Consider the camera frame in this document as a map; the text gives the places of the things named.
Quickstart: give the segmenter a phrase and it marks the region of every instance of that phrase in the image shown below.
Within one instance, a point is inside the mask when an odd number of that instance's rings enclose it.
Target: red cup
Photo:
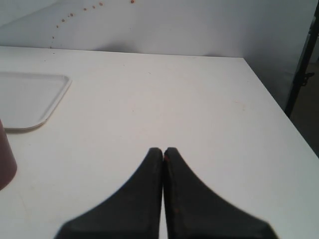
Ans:
[[[11,182],[17,165],[0,120],[0,190]]]

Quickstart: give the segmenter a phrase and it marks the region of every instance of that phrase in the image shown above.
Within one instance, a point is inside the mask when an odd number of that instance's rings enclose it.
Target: white wall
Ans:
[[[245,57],[283,107],[316,4],[62,0],[0,27],[0,45]]]

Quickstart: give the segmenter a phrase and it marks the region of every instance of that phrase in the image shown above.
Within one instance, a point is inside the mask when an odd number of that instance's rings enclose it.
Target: white table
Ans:
[[[1,70],[73,83],[45,125],[8,135],[18,172],[0,191],[0,238],[53,238],[152,146],[177,147],[281,239],[318,237],[319,160],[244,59],[0,47]]]

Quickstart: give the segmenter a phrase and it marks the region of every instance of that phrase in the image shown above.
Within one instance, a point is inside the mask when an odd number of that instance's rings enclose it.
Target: floor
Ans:
[[[319,63],[308,66],[314,72],[298,95],[291,121],[319,157]]]

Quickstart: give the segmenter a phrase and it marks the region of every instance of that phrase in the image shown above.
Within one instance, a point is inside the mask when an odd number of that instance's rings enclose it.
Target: plastic tray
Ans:
[[[44,124],[71,84],[62,75],[0,72],[0,119],[5,129]]]

